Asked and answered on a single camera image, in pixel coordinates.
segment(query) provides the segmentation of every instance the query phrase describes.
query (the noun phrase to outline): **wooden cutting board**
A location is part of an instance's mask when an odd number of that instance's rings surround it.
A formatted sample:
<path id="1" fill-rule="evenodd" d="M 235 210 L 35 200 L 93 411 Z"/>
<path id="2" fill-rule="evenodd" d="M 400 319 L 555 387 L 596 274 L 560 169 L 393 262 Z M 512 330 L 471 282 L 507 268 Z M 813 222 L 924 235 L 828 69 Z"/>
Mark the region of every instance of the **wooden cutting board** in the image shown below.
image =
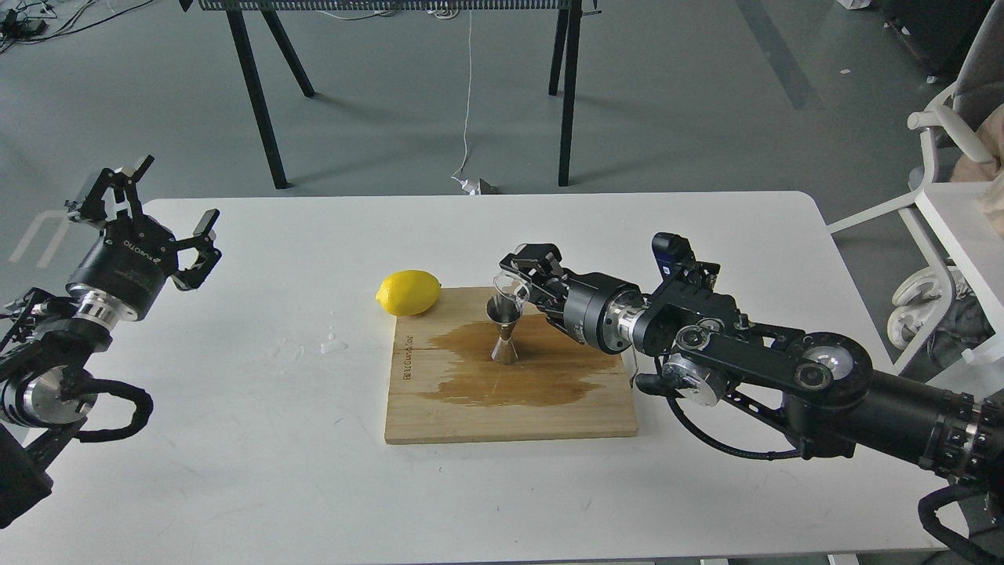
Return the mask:
<path id="1" fill-rule="evenodd" d="M 579 345 L 527 308 L 513 343 L 519 361 L 492 361 L 491 288 L 444 289 L 394 336 L 388 444 L 621 438 L 638 434 L 620 357 Z"/>

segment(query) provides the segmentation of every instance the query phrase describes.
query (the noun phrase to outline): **white cable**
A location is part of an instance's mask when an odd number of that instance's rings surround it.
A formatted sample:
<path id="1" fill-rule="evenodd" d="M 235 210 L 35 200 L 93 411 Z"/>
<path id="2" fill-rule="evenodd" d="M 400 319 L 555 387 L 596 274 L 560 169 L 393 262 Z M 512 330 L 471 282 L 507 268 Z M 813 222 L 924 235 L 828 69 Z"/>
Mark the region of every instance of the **white cable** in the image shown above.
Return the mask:
<path id="1" fill-rule="evenodd" d="M 334 18 L 336 20 L 341 20 L 341 21 L 367 20 L 367 19 L 369 19 L 371 17 L 376 17 L 376 16 L 380 16 L 382 18 L 388 18 L 388 17 L 393 16 L 397 12 L 397 10 L 374 10 L 373 13 L 371 13 L 371 14 L 366 14 L 364 16 L 358 16 L 358 17 L 354 17 L 354 18 L 346 18 L 346 17 L 343 17 L 343 16 L 336 16 L 336 15 L 332 14 L 331 12 L 326 12 L 324 10 L 314 10 L 314 11 L 317 12 L 318 14 L 324 14 L 325 16 L 331 16 L 332 18 Z"/>
<path id="2" fill-rule="evenodd" d="M 464 170 L 467 165 L 467 158 L 471 155 L 468 145 L 467 145 L 467 124 L 471 119 L 471 85 L 474 83 L 474 49 L 471 46 L 471 37 L 474 34 L 474 10 L 468 10 L 468 21 L 467 21 L 467 113 L 464 115 L 464 160 L 460 163 L 460 167 L 454 171 L 452 178 L 453 180 L 464 186 L 464 181 L 457 178 L 457 175 Z"/>
<path id="3" fill-rule="evenodd" d="M 428 10 L 429 15 L 436 16 L 436 19 L 440 20 L 452 20 L 457 17 L 460 10 L 457 8 L 448 8 L 445 10 Z"/>

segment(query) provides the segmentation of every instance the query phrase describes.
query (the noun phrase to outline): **black cabinet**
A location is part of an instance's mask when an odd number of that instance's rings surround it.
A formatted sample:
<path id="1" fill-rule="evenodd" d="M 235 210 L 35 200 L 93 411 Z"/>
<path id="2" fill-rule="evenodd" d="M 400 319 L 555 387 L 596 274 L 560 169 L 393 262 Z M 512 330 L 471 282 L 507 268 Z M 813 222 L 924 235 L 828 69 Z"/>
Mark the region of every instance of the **black cabinet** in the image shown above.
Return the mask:
<path id="1" fill-rule="evenodd" d="M 880 8 L 932 76 L 959 72 L 993 0 L 882 0 Z"/>

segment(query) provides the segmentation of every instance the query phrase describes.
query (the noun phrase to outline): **black table leg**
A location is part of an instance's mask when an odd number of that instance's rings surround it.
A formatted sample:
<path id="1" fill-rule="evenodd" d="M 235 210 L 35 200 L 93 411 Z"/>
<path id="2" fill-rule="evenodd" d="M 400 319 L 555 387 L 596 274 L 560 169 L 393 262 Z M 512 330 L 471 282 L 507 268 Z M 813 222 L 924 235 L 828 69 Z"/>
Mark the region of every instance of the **black table leg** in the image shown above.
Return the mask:
<path id="1" fill-rule="evenodd" d="M 227 11 L 227 21 L 230 22 L 237 58 L 240 59 L 241 70 L 244 71 L 244 83 L 248 87 L 248 97 L 251 98 L 251 108 L 254 110 L 255 121 L 258 122 L 261 144 L 265 147 L 265 158 L 268 159 L 268 168 L 272 172 L 272 181 L 277 189 L 289 188 L 291 185 L 286 182 L 286 173 L 282 169 L 279 146 L 275 143 L 275 131 L 272 130 L 272 120 L 268 116 L 265 93 L 261 89 L 261 78 L 254 63 L 254 54 L 251 52 L 251 40 L 244 25 L 244 14 L 240 11 Z"/>
<path id="2" fill-rule="evenodd" d="M 289 42 L 289 36 L 286 35 L 286 30 L 282 27 L 282 22 L 279 21 L 279 14 L 272 10 L 262 10 L 261 15 L 265 18 L 265 23 L 268 24 L 268 28 L 272 31 L 275 42 L 279 44 L 282 56 L 286 57 L 286 62 L 289 63 L 289 70 L 293 71 L 293 76 L 296 77 L 296 82 L 299 83 L 300 89 L 303 90 L 303 95 L 308 98 L 313 97 L 315 93 L 313 86 L 310 85 L 310 79 L 307 78 L 307 73 L 303 70 L 303 65 L 300 64 L 300 57 L 296 56 L 293 44 Z"/>
<path id="3" fill-rule="evenodd" d="M 575 73 L 578 70 L 578 32 L 582 22 L 582 0 L 568 8 L 568 45 L 565 48 L 565 91 L 561 110 L 561 152 L 558 156 L 558 186 L 568 186 L 571 160 L 571 122 L 575 113 Z"/>
<path id="4" fill-rule="evenodd" d="M 558 93 L 558 77 L 561 75 L 561 55 L 564 54 L 565 36 L 568 33 L 568 10 L 558 10 L 558 25 L 554 29 L 554 54 L 551 56 L 551 81 L 547 93 Z"/>

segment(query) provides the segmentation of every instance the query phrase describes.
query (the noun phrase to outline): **chair armrest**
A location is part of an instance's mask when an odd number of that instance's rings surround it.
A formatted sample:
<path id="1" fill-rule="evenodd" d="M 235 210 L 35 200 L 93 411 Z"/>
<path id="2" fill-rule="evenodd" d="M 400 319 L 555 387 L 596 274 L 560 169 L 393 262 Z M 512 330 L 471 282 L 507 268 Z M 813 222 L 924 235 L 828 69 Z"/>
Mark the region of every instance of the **chair armrest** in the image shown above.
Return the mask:
<path id="1" fill-rule="evenodd" d="M 915 111 L 907 118 L 907 126 L 911 129 L 920 127 L 942 127 L 948 136 L 952 137 L 966 157 L 977 163 L 992 164 L 997 160 L 983 145 L 976 132 L 947 105 L 933 104 L 925 111 Z"/>

